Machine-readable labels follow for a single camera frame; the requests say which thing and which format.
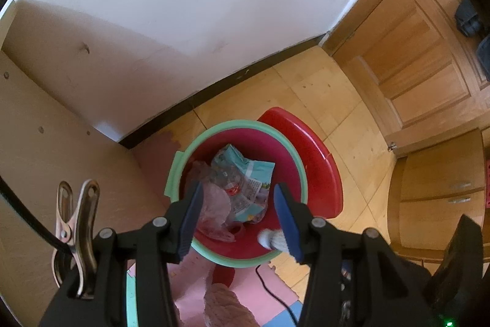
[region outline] blue gripper pad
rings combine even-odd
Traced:
[[[201,213],[204,192],[200,182],[193,182],[185,193],[184,200],[189,197],[190,203],[185,212],[182,224],[178,232],[177,253],[182,259],[190,249],[192,238],[194,237],[195,227],[198,224],[199,214]]]
[[[276,210],[281,229],[286,238],[289,253],[295,258],[298,263],[303,262],[304,253],[300,245],[300,229],[296,223],[292,211],[286,200],[286,196],[293,201],[291,193],[285,183],[279,183],[274,186],[274,208]]]

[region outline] thin black wire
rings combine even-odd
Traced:
[[[52,234],[44,225],[39,222],[36,217],[31,214],[27,207],[20,201],[15,195],[7,183],[0,176],[0,195],[5,201],[12,207],[12,209],[19,215],[25,223],[27,223],[33,231],[35,231],[44,241],[49,245],[56,248],[58,251],[70,254],[70,248],[67,244],[58,240],[54,234]]]
[[[280,299],[273,292],[271,292],[270,289],[267,288],[266,284],[264,283],[264,279],[259,274],[259,267],[260,267],[260,265],[255,268],[255,272],[257,273],[257,276],[259,276],[260,281],[261,281],[262,285],[264,286],[264,290],[266,290],[271,297],[273,297],[276,301],[278,301],[281,305],[283,305],[286,308],[289,315],[291,316],[292,322],[295,325],[298,325],[298,319],[296,318],[295,314],[292,312],[291,308],[289,306],[287,306],[286,303],[282,299]]]

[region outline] red plastic object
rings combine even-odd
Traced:
[[[276,139],[265,132],[256,129],[235,128],[219,132],[203,142],[192,154],[180,179],[180,196],[183,195],[185,177],[194,160],[205,161],[207,164],[216,155],[218,150],[228,143],[233,144],[241,153],[252,160],[271,161],[275,163],[271,180],[271,188],[277,182],[286,182],[291,194],[296,200],[301,199],[300,174],[296,164],[287,149]],[[236,237],[234,243],[223,243],[212,240],[196,231],[194,236],[204,246],[215,253],[233,259],[249,259],[269,252],[257,241],[259,232],[263,229],[280,229],[277,218],[273,193],[269,194],[269,207],[264,218],[258,224],[245,224],[245,232]]]
[[[485,208],[490,208],[490,160],[487,160],[487,199]]]
[[[276,128],[296,148],[308,178],[308,208],[314,216],[336,217],[344,207],[337,164],[320,138],[299,118],[273,107],[258,119]]]

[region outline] pink plastic bag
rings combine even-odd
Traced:
[[[212,183],[213,170],[209,165],[201,161],[194,161],[192,168],[186,177],[186,186],[192,180],[202,183],[204,197],[202,209],[199,215],[197,229],[214,240],[232,243],[235,236],[227,228],[233,218],[231,213],[231,201],[227,193]]]

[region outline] plastic bag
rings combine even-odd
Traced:
[[[194,161],[186,177],[186,187],[193,181],[202,183],[204,192],[202,209],[198,219],[197,229],[214,240],[232,243],[235,236],[228,230],[232,225],[231,201],[227,193],[211,182],[214,171],[204,162]]]
[[[222,148],[211,162],[213,182],[231,199],[231,211],[238,222],[260,222],[269,199],[274,163],[245,158],[232,144]]]

